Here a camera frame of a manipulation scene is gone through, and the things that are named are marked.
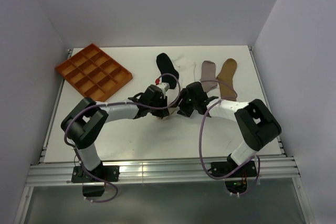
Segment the cream brown striped sock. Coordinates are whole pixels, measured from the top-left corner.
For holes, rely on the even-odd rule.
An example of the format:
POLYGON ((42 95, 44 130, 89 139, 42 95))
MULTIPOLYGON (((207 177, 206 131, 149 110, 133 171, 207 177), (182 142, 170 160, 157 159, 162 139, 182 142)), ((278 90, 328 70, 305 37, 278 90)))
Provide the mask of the cream brown striped sock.
POLYGON ((178 110, 178 108, 168 108, 167 110, 168 110, 169 114, 167 116, 161 118, 162 121, 165 121, 165 120, 169 119, 170 116, 173 115, 174 112, 176 112, 178 110))

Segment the black sock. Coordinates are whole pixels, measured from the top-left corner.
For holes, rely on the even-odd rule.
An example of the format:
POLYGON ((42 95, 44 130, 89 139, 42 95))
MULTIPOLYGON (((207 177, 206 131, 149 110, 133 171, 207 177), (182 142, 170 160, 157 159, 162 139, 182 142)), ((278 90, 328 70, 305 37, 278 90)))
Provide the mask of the black sock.
POLYGON ((166 53, 161 53, 156 57, 156 64, 161 74, 165 76, 161 77, 161 81, 168 83, 170 89, 175 89, 177 86, 177 79, 179 79, 179 73, 175 69, 173 62, 166 53))

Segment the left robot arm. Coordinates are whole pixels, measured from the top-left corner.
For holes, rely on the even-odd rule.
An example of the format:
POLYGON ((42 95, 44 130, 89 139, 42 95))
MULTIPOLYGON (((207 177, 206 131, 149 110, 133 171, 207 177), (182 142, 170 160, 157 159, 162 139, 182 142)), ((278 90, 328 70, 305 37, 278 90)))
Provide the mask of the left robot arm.
POLYGON ((82 99, 62 121, 61 128, 66 133, 68 145, 75 149, 84 166, 83 175, 91 182, 106 178, 104 167, 94 144, 106 123, 138 119, 148 113, 163 118, 168 116, 166 91, 168 83, 150 85, 145 92, 138 93, 124 102, 99 103, 91 98, 82 99))

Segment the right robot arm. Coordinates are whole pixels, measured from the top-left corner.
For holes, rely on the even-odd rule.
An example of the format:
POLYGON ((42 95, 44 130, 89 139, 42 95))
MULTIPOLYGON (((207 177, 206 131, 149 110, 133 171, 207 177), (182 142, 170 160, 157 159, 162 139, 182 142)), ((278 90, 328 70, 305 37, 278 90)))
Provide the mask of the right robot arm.
POLYGON ((222 118, 237 123, 243 141, 227 158, 228 173, 234 177, 240 176, 245 171, 245 165, 281 133, 280 124, 262 100, 238 102, 232 98, 209 97, 200 82, 193 82, 182 89, 177 107, 179 115, 189 118, 197 111, 203 116, 198 137, 198 153, 203 169, 206 168, 202 153, 206 118, 222 118))

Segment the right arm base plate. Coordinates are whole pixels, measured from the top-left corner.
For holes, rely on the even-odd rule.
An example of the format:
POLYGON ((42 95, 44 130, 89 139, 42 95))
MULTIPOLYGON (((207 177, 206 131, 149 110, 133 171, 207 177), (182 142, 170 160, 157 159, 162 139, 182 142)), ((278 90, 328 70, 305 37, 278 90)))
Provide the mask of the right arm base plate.
MULTIPOLYGON (((233 161, 211 162, 211 167, 208 170, 214 177, 222 177, 233 171, 238 166, 233 161)), ((249 161, 242 168, 234 172, 229 178, 244 178, 256 177, 257 168, 254 161, 249 161)))

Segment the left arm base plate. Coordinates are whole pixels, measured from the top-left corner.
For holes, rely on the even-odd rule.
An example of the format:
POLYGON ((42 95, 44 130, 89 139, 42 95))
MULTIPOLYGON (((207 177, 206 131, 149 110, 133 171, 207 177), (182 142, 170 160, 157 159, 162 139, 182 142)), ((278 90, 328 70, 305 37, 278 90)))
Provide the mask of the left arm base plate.
MULTIPOLYGON (((119 171, 120 166, 111 165, 111 166, 98 166, 93 171, 89 171, 95 177, 103 179, 108 182, 117 182, 119 180, 119 171)), ((75 166, 73 168, 72 183, 90 183, 90 182, 98 182, 95 178, 89 176, 81 166, 75 166)))

